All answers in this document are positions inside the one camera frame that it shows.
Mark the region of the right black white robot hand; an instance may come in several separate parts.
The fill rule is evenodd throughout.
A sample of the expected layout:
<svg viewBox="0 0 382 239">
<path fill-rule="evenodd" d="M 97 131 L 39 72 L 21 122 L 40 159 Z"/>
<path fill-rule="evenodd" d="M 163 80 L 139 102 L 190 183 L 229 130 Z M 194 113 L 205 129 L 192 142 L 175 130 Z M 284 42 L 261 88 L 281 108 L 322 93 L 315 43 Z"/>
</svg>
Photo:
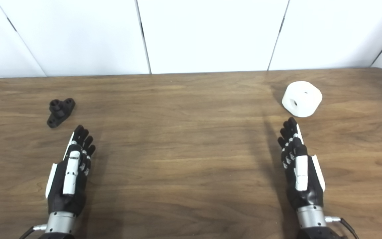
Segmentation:
<svg viewBox="0 0 382 239">
<path fill-rule="evenodd" d="M 316 155 L 310 156 L 299 124 L 294 118 L 284 121 L 278 143 L 281 162 L 287 181 L 286 195 L 292 208 L 317 205 L 324 206 L 326 188 L 322 170 Z"/>
</svg>

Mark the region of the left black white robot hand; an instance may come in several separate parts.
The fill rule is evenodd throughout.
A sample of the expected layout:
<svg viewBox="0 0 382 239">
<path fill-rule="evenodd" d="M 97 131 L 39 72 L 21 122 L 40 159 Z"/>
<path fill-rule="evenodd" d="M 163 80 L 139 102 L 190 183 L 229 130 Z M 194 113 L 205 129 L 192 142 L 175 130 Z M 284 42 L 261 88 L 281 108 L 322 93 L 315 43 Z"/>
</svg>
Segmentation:
<svg viewBox="0 0 382 239">
<path fill-rule="evenodd" d="M 86 185 L 96 147 L 89 130 L 79 124 L 73 131 L 63 159 L 54 163 L 45 190 L 48 213 L 79 216 L 86 204 Z"/>
</svg>

